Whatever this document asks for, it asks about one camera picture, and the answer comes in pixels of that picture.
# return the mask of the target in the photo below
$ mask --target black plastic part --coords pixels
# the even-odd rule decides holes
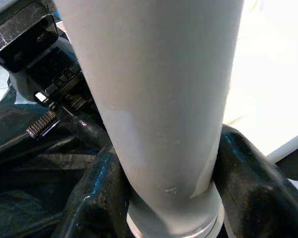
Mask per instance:
[[[298,149],[277,162],[276,165],[287,178],[298,180]]]
[[[85,145],[91,148],[103,148],[111,145],[107,132],[89,115],[61,105],[57,105],[57,115],[65,123],[66,128]]]
[[[46,89],[49,96],[57,90],[57,85],[52,80],[60,78],[66,68],[75,65],[76,61],[59,48],[53,48],[46,56],[33,64],[26,73],[42,92]]]
[[[124,238],[129,184],[112,146],[73,189],[52,238]]]
[[[47,25],[41,24],[41,20],[0,51],[0,64],[4,68],[19,72],[56,42],[58,33],[53,16],[47,15],[43,20]]]
[[[298,191],[237,130],[224,125],[213,173],[237,238],[298,238]]]
[[[29,3],[33,2],[33,0],[18,0],[15,4],[4,10],[0,13],[0,25],[7,21],[9,18],[13,17],[18,13],[21,9],[27,6]]]

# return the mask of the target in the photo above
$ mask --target scratch mark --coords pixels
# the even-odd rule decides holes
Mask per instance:
[[[1,36],[2,40],[5,42],[5,44],[7,45],[8,43],[7,43],[7,41],[5,40],[4,36],[1,34],[1,31],[0,31],[0,36]]]
[[[173,187],[173,188],[170,188],[170,189],[166,189],[165,192],[170,193],[171,195],[176,195],[177,194],[177,188]]]

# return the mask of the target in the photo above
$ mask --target dark fabric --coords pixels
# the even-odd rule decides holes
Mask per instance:
[[[62,124],[32,139],[25,130],[47,109],[14,105],[15,96],[10,86],[0,102],[0,238],[47,238],[97,151]]]

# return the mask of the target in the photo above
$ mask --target white pipe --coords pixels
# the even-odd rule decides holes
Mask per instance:
[[[56,0],[134,189],[137,237],[205,237],[241,0]]]

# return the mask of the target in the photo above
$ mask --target white cylinder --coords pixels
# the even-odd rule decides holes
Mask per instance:
[[[205,237],[241,0],[56,0],[126,176],[137,237]]]

